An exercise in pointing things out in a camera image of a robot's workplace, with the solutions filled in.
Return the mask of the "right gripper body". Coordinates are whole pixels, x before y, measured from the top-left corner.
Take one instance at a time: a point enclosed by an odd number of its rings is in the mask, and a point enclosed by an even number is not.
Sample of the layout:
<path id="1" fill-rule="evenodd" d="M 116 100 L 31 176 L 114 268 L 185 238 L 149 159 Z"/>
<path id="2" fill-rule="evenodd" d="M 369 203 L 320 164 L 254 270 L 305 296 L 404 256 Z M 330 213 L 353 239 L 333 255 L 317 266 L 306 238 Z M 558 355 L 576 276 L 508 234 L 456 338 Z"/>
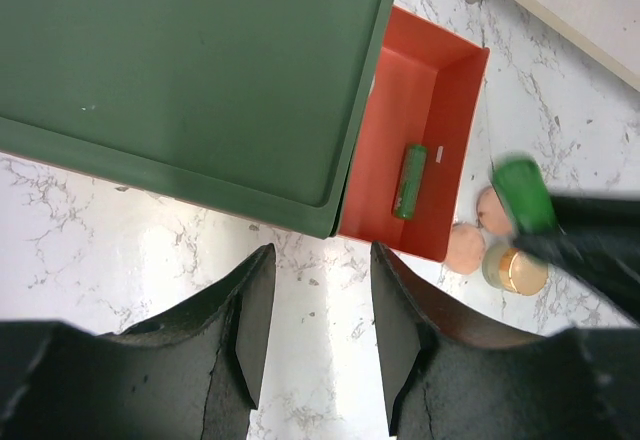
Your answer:
<path id="1" fill-rule="evenodd" d="M 551 196 L 558 229 L 547 240 L 550 263 L 639 319 L 639 198 Z"/>

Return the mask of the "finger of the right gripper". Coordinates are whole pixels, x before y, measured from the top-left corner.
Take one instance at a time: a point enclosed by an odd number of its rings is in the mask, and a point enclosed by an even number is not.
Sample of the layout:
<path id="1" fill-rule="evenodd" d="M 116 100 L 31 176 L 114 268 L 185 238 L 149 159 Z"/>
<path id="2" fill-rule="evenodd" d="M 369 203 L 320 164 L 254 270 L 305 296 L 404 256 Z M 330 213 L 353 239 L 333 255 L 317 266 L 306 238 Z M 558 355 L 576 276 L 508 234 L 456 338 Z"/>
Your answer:
<path id="1" fill-rule="evenodd" d="M 568 266 L 584 261 L 574 238 L 564 233 L 519 234 L 511 243 L 538 260 L 555 266 Z"/>

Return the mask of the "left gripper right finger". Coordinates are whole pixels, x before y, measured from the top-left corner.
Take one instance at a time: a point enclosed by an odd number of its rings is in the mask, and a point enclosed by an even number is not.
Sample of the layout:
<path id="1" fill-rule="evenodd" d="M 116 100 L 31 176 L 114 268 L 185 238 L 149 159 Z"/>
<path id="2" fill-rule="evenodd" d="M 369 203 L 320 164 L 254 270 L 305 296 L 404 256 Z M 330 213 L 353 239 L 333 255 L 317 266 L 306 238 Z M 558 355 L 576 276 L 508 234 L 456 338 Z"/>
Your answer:
<path id="1" fill-rule="evenodd" d="M 388 431 L 398 439 L 635 439 L 639 333 L 540 336 L 496 321 L 371 247 Z"/>

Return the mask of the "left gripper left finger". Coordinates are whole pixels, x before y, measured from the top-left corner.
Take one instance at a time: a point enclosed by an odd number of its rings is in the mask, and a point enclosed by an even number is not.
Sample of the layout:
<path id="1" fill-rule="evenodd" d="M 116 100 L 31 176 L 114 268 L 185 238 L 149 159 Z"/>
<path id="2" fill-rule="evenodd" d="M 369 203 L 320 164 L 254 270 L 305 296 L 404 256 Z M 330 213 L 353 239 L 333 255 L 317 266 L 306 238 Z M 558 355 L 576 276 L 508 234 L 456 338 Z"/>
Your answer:
<path id="1" fill-rule="evenodd" d="M 5 439 L 243 439 L 259 403 L 276 280 L 264 245 L 125 331 L 1 325 Z"/>

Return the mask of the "green lip balm horizontal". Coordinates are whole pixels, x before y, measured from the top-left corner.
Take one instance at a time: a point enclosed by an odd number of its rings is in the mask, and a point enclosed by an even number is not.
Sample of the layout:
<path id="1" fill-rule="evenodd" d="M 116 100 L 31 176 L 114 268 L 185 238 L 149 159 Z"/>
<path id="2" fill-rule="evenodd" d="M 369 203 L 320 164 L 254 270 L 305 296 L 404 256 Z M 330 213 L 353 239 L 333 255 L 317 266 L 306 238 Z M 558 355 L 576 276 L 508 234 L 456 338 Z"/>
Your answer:
<path id="1" fill-rule="evenodd" d="M 492 169 L 491 184 L 517 233 L 545 233 L 558 226 L 541 170 L 531 157 L 502 158 Z"/>

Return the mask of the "green lip balm vertical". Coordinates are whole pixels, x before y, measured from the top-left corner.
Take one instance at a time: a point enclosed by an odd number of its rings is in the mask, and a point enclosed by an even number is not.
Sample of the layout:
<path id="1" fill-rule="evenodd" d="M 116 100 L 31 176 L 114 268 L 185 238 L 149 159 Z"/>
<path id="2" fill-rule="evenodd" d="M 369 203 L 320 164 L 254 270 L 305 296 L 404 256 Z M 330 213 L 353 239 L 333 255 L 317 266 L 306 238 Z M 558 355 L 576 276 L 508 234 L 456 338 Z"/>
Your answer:
<path id="1" fill-rule="evenodd" d="M 405 149 L 392 209 L 396 218 L 411 220 L 414 216 L 427 154 L 427 148 L 419 144 Z"/>

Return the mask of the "orange drawer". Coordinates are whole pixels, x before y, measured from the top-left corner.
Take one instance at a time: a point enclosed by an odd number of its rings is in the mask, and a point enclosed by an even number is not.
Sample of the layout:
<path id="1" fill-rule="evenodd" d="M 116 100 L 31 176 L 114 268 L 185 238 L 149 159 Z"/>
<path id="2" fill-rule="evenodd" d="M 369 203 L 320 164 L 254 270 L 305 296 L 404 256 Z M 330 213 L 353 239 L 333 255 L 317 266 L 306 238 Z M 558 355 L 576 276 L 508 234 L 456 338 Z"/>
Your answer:
<path id="1" fill-rule="evenodd" d="M 395 7 L 339 233 L 441 262 L 489 51 Z"/>

